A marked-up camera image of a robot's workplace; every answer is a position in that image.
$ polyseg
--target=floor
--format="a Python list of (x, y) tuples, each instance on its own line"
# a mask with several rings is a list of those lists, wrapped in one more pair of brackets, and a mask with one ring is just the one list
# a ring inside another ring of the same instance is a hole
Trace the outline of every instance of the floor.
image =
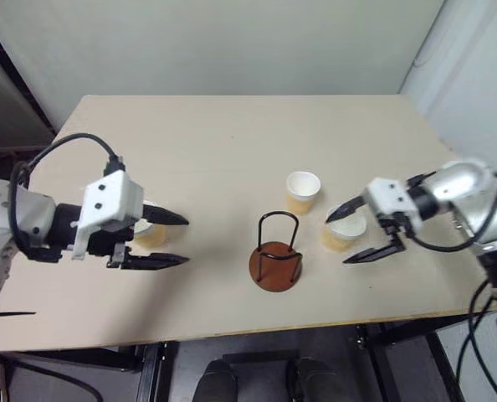
[[(353, 326), (267, 332), (186, 341), (180, 344), (172, 377), (171, 402), (191, 402), (197, 381), (207, 364), (224, 353), (261, 352), (298, 348), (329, 364), (355, 401), (379, 402), (377, 382), (366, 351), (356, 346)], [(442, 380), (425, 341), (420, 338), (387, 350), (403, 402), (448, 402)], [(139, 374), (68, 364), (42, 363), (44, 367), (86, 380), (104, 395), (105, 402), (136, 398)], [(287, 401), (284, 362), (243, 363), (233, 366), (238, 376), (239, 402)], [(38, 374), (16, 370), (9, 387), (12, 402), (89, 401), (80, 389)]]

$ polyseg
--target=white paper cup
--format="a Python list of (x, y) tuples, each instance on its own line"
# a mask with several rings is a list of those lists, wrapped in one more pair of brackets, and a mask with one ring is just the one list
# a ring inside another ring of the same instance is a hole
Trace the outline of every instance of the white paper cup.
[[(332, 214), (340, 205), (328, 210), (326, 216)], [(333, 251), (344, 251), (355, 244), (367, 230), (367, 220), (361, 213), (355, 212), (344, 219), (326, 224), (321, 239), (323, 244)]]
[(308, 212), (321, 190), (321, 181), (310, 172), (293, 172), (285, 181), (288, 210), (296, 215)]
[[(146, 205), (157, 207), (156, 203), (151, 201), (144, 202)], [(147, 249), (159, 247), (167, 239), (167, 228), (163, 224), (151, 224), (146, 219), (139, 219), (135, 223), (133, 240), (140, 246)]]

